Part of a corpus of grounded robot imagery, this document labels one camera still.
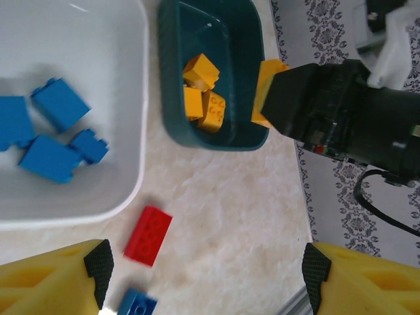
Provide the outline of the white plastic container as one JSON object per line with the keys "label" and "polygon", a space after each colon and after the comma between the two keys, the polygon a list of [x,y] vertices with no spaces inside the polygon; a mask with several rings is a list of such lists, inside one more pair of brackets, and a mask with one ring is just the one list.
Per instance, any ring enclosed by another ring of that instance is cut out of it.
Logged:
{"label": "white plastic container", "polygon": [[144,176],[149,46],[140,0],[0,0],[0,95],[29,96],[63,78],[90,110],[58,133],[30,108],[36,134],[67,143],[91,129],[109,147],[67,184],[23,170],[15,147],[0,152],[0,230],[97,222],[133,200]]}

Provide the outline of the red lego brick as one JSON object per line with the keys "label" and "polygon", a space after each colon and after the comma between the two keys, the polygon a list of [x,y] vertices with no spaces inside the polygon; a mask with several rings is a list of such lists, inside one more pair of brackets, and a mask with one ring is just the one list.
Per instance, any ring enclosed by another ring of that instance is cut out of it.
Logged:
{"label": "red lego brick", "polygon": [[153,267],[173,217],[153,206],[146,206],[127,242],[124,256]]}

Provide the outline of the aluminium table side rail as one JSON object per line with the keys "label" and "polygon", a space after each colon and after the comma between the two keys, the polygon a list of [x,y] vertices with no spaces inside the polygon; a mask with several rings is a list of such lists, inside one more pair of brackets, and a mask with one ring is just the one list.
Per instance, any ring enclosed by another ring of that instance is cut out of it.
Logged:
{"label": "aluminium table side rail", "polygon": [[306,287],[302,287],[276,315],[313,315]]}

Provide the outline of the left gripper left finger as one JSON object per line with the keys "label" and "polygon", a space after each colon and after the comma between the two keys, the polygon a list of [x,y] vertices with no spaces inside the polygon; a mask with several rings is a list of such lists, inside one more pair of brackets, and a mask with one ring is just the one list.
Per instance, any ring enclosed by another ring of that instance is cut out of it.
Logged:
{"label": "left gripper left finger", "polygon": [[113,269],[108,240],[0,265],[0,315],[98,315]]}

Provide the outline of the yellow lego brick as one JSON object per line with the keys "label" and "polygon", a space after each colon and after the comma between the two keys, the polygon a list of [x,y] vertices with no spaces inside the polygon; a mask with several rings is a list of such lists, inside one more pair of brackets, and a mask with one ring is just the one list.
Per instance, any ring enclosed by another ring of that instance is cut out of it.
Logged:
{"label": "yellow lego brick", "polygon": [[259,76],[257,81],[257,88],[255,99],[253,102],[253,111],[251,121],[266,128],[271,128],[272,125],[261,114],[263,102],[267,96],[270,84],[274,75],[284,72],[289,69],[289,66],[278,59],[264,60],[260,64]]}
{"label": "yellow lego brick", "polygon": [[203,93],[202,103],[203,117],[198,119],[197,127],[208,133],[217,133],[224,121],[226,101],[222,96],[208,90]]}
{"label": "yellow lego brick", "polygon": [[219,69],[201,53],[187,63],[182,77],[189,86],[206,92],[215,88],[219,75]]}
{"label": "yellow lego brick", "polygon": [[184,111],[188,121],[203,117],[202,93],[199,89],[184,86]]}

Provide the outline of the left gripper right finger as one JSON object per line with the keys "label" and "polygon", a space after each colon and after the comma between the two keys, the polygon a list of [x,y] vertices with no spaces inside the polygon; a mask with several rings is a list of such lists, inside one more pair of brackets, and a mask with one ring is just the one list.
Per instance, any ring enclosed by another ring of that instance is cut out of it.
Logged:
{"label": "left gripper right finger", "polygon": [[314,315],[420,315],[420,268],[312,242],[302,273]]}

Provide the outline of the blue lego brick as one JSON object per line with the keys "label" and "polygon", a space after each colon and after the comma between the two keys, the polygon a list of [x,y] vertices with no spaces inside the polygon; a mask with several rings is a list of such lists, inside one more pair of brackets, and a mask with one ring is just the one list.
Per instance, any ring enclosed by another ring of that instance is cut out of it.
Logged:
{"label": "blue lego brick", "polygon": [[80,131],[71,139],[68,146],[88,164],[99,163],[108,153],[108,143],[96,138],[92,129]]}
{"label": "blue lego brick", "polygon": [[158,301],[147,294],[129,288],[125,293],[117,315],[152,315]]}
{"label": "blue lego brick", "polygon": [[81,160],[81,156],[68,146],[47,135],[38,135],[18,165],[40,177],[64,184],[73,179],[73,170]]}
{"label": "blue lego brick", "polygon": [[0,152],[26,148],[35,138],[24,96],[0,96]]}
{"label": "blue lego brick", "polygon": [[50,78],[30,95],[35,108],[63,133],[71,129],[91,108],[63,78]]}

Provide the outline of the dark teal plastic container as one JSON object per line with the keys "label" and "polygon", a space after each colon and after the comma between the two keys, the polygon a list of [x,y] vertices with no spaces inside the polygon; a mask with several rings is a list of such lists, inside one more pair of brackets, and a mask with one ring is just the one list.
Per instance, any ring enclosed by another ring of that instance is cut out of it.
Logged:
{"label": "dark teal plastic container", "polygon": [[[251,120],[263,32],[252,0],[161,0],[157,14],[163,124],[181,146],[215,151],[259,149],[268,129]],[[215,92],[226,100],[220,130],[198,129],[184,113],[182,72],[203,53],[219,69]]]}

